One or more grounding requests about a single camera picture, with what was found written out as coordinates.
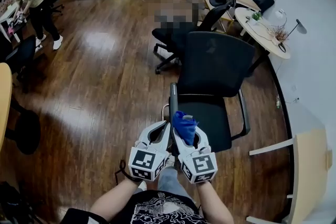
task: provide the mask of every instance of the black pants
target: black pants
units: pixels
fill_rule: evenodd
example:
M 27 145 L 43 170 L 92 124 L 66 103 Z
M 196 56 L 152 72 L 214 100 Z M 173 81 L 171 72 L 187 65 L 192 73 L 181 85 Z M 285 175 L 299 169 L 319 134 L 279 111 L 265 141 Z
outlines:
M 38 39 L 43 38 L 43 27 L 52 35 L 54 41 L 59 39 L 57 28 L 51 18 L 49 0 L 43 0 L 36 8 L 30 8 L 29 13 Z

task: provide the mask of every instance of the black t-shirt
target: black t-shirt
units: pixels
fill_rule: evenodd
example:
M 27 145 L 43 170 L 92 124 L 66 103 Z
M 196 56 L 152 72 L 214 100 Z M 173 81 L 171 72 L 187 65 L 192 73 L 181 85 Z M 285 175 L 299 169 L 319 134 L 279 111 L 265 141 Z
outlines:
M 93 213 L 69 209 L 61 224 L 107 224 Z M 195 204 L 187 197 L 165 191 L 146 190 L 134 194 L 122 211 L 112 221 L 114 223 L 207 223 L 198 214 Z

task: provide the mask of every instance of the potted plant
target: potted plant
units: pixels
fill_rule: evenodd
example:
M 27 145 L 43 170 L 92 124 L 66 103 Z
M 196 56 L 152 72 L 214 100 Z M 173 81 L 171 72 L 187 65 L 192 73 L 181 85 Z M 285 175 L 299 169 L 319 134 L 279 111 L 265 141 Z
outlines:
M 253 25 L 256 25 L 258 23 L 258 21 L 261 19 L 262 15 L 260 12 L 254 12 L 252 14 L 252 19 L 251 22 Z
M 273 29 L 274 38 L 272 38 L 272 42 L 274 45 L 279 45 L 280 43 L 283 43 L 287 37 L 288 32 L 285 31 L 285 26 L 277 26 Z

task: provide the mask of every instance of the person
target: person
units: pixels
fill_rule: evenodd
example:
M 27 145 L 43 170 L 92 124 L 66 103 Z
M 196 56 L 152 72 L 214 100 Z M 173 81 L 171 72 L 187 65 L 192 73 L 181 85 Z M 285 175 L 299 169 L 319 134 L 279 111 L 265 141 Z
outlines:
M 101 196 L 89 212 L 68 209 L 61 224 L 233 224 L 231 213 L 208 181 L 195 184 L 204 217 L 200 216 L 192 198 L 177 180 L 174 161 L 175 158 L 169 156 L 159 174 L 158 190 L 146 190 L 145 182 L 136 183 L 126 178 Z
M 36 47 L 39 47 L 41 42 L 46 39 L 46 35 L 43 33 L 43 27 L 48 31 L 54 40 L 54 50 L 57 50 L 62 43 L 63 37 L 58 33 L 52 18 L 51 7 L 49 0 L 15 0 L 18 3 L 13 20 L 15 21 L 18 12 L 21 9 L 23 2 L 26 2 L 26 6 L 23 10 L 24 16 L 27 15 L 28 10 L 30 13 L 31 24 L 36 32 Z

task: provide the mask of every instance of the jeans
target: jeans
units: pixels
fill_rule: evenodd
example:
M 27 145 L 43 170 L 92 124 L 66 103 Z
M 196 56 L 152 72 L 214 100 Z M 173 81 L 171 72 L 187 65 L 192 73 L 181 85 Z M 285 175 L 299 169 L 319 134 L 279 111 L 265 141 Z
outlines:
M 43 28 L 48 31 L 54 41 L 59 40 L 59 34 L 51 18 L 51 8 L 49 6 L 49 0 L 43 0 L 43 2 L 35 8 L 29 9 L 30 20 L 33 28 L 36 32 L 38 39 L 43 38 Z
M 189 198 L 190 200 L 193 200 L 177 180 L 177 171 L 172 166 L 167 167 L 160 172 L 159 183 L 157 186 L 157 190 L 166 191 L 175 195 L 181 195 Z M 138 188 L 134 194 L 139 192 L 142 192 L 142 189 Z

